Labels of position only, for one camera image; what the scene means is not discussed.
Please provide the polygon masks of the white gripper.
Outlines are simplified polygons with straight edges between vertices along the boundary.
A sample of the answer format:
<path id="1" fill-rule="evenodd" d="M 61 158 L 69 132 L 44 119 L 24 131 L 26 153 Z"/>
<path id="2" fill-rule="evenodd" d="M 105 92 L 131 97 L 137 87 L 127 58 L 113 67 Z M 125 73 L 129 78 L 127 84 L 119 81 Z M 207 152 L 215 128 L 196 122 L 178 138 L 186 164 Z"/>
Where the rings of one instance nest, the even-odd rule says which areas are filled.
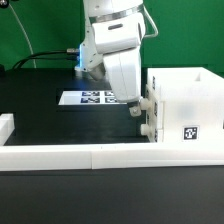
<path id="1" fill-rule="evenodd" d="M 129 103 L 130 115 L 139 116 L 140 105 L 135 101 L 141 97 L 140 48 L 104 55 L 103 62 L 117 101 Z"/>

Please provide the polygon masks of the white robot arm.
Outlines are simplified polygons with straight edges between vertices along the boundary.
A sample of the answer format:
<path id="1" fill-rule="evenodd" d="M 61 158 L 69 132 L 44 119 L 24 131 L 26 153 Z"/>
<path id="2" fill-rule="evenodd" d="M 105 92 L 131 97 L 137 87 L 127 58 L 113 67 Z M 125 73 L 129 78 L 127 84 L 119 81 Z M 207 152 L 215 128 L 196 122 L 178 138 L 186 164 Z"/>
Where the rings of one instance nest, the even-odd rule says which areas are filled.
<path id="1" fill-rule="evenodd" d="M 107 78 L 115 98 L 133 117 L 141 115 L 140 46 L 146 28 L 143 0 L 83 0 L 85 38 L 77 72 Z"/>

